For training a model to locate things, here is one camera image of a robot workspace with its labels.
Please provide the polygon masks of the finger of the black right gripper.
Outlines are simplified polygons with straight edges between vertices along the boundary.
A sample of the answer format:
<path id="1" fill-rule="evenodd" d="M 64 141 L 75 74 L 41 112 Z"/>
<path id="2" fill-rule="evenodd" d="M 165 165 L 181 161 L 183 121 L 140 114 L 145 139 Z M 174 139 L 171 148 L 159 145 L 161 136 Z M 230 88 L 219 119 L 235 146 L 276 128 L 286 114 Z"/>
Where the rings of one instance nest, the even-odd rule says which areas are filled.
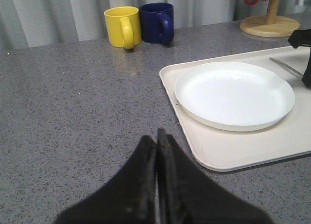
<path id="1" fill-rule="evenodd" d="M 311 47 L 311 30 L 294 30 L 288 42 L 295 49 L 301 46 Z"/>
<path id="2" fill-rule="evenodd" d="M 309 61 L 308 61 L 306 70 L 302 76 L 301 81 L 305 85 L 306 88 L 311 88 L 311 53 L 309 56 Z"/>

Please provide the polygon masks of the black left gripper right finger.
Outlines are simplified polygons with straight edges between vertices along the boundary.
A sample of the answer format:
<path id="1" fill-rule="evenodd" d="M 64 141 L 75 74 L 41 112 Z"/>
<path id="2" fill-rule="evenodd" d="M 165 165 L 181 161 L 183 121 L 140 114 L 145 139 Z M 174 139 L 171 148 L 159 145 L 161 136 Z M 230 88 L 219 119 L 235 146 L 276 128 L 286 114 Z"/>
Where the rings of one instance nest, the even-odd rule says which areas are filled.
<path id="1" fill-rule="evenodd" d="M 172 135 L 157 133 L 157 175 L 163 224 L 270 224 L 258 207 L 208 178 Z"/>

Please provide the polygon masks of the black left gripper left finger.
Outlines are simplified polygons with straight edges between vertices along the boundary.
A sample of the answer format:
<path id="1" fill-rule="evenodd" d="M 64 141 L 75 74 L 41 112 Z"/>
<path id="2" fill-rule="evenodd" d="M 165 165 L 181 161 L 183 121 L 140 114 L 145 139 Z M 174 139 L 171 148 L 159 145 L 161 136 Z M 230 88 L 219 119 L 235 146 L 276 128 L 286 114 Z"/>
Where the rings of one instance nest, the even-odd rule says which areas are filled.
<path id="1" fill-rule="evenodd" d="M 155 223 L 156 143 L 142 136 L 133 154 L 108 183 L 64 210 L 56 224 Z"/>

